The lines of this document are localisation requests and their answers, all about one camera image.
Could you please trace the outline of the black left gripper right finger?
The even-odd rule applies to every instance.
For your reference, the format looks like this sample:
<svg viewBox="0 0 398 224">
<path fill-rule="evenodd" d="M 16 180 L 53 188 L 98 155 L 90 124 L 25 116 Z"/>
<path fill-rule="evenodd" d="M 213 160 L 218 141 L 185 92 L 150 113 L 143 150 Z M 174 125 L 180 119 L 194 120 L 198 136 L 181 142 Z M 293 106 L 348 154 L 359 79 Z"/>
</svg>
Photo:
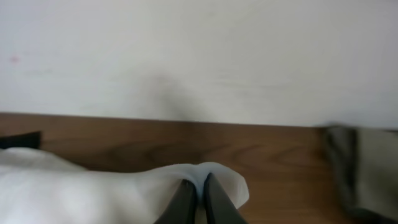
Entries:
<svg viewBox="0 0 398 224">
<path fill-rule="evenodd" d="M 207 224 L 248 224 L 212 173 L 203 186 L 203 201 Z"/>
</svg>

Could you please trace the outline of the white t-shirt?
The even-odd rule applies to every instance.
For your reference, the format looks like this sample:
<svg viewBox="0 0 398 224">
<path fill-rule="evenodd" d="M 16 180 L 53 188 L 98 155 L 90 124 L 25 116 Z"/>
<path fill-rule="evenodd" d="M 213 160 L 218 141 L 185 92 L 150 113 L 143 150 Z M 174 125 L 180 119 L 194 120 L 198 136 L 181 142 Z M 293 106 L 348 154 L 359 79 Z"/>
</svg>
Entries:
<svg viewBox="0 0 398 224">
<path fill-rule="evenodd" d="M 154 223 L 179 184 L 198 195 L 214 174 L 236 208 L 249 199 L 242 175 L 215 162 L 175 164 L 144 172 L 90 171 L 50 152 L 1 151 L 1 223 Z"/>
</svg>

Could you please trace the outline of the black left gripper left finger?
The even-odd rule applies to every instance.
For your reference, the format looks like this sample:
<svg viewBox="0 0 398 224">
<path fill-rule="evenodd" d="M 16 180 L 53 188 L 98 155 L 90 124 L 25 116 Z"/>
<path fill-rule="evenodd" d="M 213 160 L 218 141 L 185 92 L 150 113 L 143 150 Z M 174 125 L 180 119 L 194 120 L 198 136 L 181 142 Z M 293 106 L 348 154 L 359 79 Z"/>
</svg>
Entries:
<svg viewBox="0 0 398 224">
<path fill-rule="evenodd" d="M 154 224 L 194 224 L 196 209 L 196 188 L 189 180 L 182 180 L 163 214 Z"/>
</svg>

